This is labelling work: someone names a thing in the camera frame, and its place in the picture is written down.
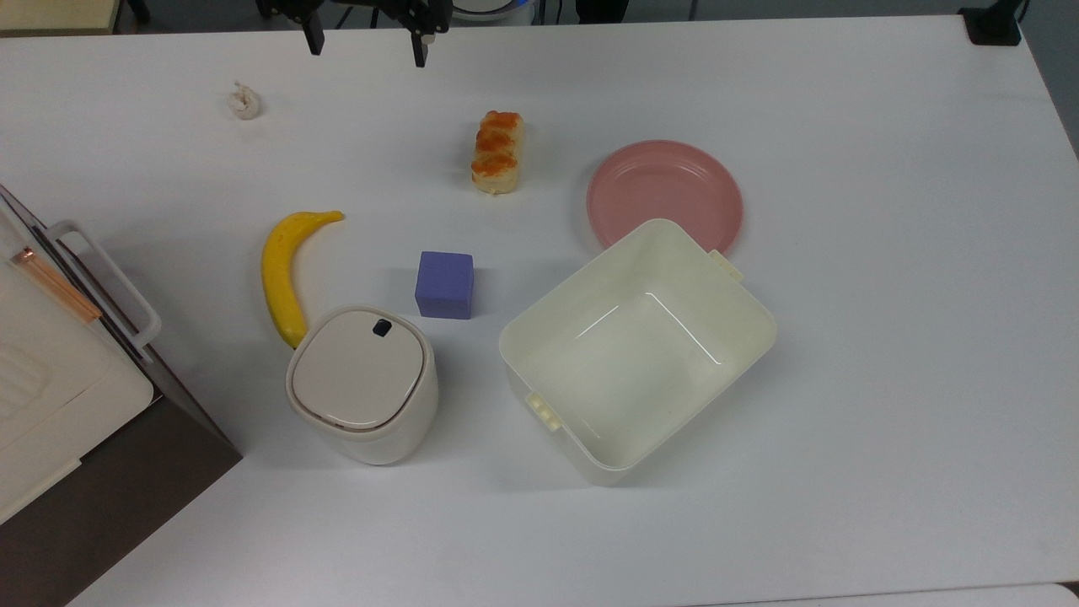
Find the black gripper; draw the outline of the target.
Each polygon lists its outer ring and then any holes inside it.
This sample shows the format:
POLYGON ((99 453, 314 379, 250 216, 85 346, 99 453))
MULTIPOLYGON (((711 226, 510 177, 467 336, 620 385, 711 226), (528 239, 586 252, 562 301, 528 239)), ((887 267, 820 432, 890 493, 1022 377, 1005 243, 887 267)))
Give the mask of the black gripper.
MULTIPOLYGON (((295 24, 301 24, 308 40, 309 53, 319 56, 325 45, 324 27, 320 24, 320 5, 325 1, 258 1, 257 8, 263 16, 284 16, 295 24)), ((433 31, 448 31, 448 20, 454 15, 451 1, 332 1, 347 6, 365 6, 377 10, 386 19, 400 24, 410 31, 410 40, 416 67, 427 65, 428 47, 433 31)))

